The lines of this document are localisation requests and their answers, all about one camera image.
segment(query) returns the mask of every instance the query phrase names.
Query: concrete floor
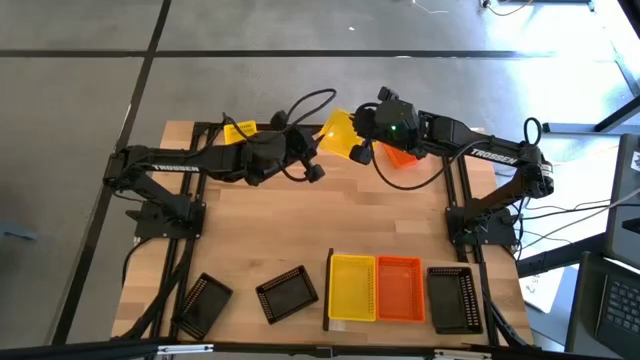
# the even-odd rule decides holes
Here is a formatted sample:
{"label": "concrete floor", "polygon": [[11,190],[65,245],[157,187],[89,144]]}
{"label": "concrete floor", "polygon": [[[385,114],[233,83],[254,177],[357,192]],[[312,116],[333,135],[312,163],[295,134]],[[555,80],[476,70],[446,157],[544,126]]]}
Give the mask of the concrete floor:
{"label": "concrete floor", "polygon": [[[145,49],[160,4],[3,0],[0,48]],[[268,121],[300,95],[328,86],[338,90],[334,106],[354,109],[388,85],[421,109],[516,141],[528,116],[595,123],[631,99],[602,19],[584,5],[533,5],[499,18],[474,1],[417,4],[174,1],[160,48],[522,50],[561,58],[156,60],[130,143],[155,146],[167,120],[218,121],[222,111]],[[40,234],[36,242],[0,242],[0,348],[41,345],[50,335],[140,64],[0,60],[0,219]],[[323,122],[328,111],[310,122]],[[567,161],[608,146],[603,141],[611,142],[555,136],[541,147],[554,161]],[[132,241],[133,223],[124,215],[131,207],[112,201],[70,341],[110,334]]]}

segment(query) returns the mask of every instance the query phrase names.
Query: orange basket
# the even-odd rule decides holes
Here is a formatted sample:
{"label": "orange basket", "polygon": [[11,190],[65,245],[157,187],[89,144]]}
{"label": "orange basket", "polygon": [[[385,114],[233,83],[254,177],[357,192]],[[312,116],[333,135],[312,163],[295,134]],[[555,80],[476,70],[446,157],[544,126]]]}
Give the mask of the orange basket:
{"label": "orange basket", "polygon": [[418,158],[413,155],[409,155],[404,151],[400,151],[387,144],[382,144],[382,147],[384,147],[384,151],[387,153],[387,156],[389,156],[391,164],[396,169],[401,169],[418,162]]}
{"label": "orange basket", "polygon": [[420,259],[379,256],[377,262],[378,319],[424,322],[424,285]]}

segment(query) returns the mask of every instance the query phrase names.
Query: black tray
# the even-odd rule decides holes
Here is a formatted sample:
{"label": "black tray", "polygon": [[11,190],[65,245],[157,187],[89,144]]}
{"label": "black tray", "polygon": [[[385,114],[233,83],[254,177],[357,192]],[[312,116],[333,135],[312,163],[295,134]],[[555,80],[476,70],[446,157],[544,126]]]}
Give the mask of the black tray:
{"label": "black tray", "polygon": [[202,340],[229,301],[233,291],[202,273],[172,321],[194,339]]}
{"label": "black tray", "polygon": [[256,293],[269,324],[318,301],[318,294],[302,265],[258,286]]}
{"label": "black tray", "polygon": [[470,268],[428,268],[427,288],[437,334],[482,334]]}

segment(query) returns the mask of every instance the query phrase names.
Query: yellow object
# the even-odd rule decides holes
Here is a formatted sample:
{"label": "yellow object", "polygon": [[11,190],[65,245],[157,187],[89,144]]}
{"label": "yellow object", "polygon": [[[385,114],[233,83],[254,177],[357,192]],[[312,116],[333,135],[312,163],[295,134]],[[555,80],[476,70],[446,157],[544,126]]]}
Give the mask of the yellow object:
{"label": "yellow object", "polygon": [[320,130],[324,138],[320,148],[348,159],[351,148],[362,144],[362,138],[356,135],[351,124],[351,114],[342,109],[334,109],[329,120]]}
{"label": "yellow object", "polygon": [[[256,126],[256,122],[254,120],[243,121],[238,123],[238,127],[242,132],[247,135],[247,137],[258,132],[258,127]],[[244,138],[232,124],[224,126],[224,143],[225,145],[237,143],[238,141],[242,141]]]}
{"label": "yellow object", "polygon": [[376,320],[376,259],[373,256],[331,257],[329,319]]}

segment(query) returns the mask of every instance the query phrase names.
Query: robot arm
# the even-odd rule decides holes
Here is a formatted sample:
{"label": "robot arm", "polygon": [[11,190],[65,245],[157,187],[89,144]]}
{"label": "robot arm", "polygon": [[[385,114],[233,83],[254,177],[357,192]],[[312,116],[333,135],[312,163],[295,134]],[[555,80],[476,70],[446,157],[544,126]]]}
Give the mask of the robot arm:
{"label": "robot arm", "polygon": [[320,165],[311,163],[316,148],[312,133],[298,127],[284,133],[260,132],[231,145],[208,144],[196,152],[129,146],[110,156],[103,183],[113,191],[134,191],[146,200],[141,210],[126,212],[138,222],[136,236],[196,237],[201,233],[205,204],[169,192],[148,171],[204,173],[218,181],[244,179],[258,186],[300,161],[306,170],[304,179],[315,182],[324,176]]}
{"label": "robot arm", "polygon": [[552,167],[536,144],[516,143],[471,131],[460,121],[416,111],[390,89],[378,94],[380,103],[366,103],[353,116],[353,127],[364,139],[353,147],[350,158],[362,164],[372,159],[372,141],[423,158],[427,154],[455,158],[469,155],[513,166],[513,179],[482,199],[472,199],[464,208],[463,222],[493,214],[523,197],[542,198],[553,193]]}

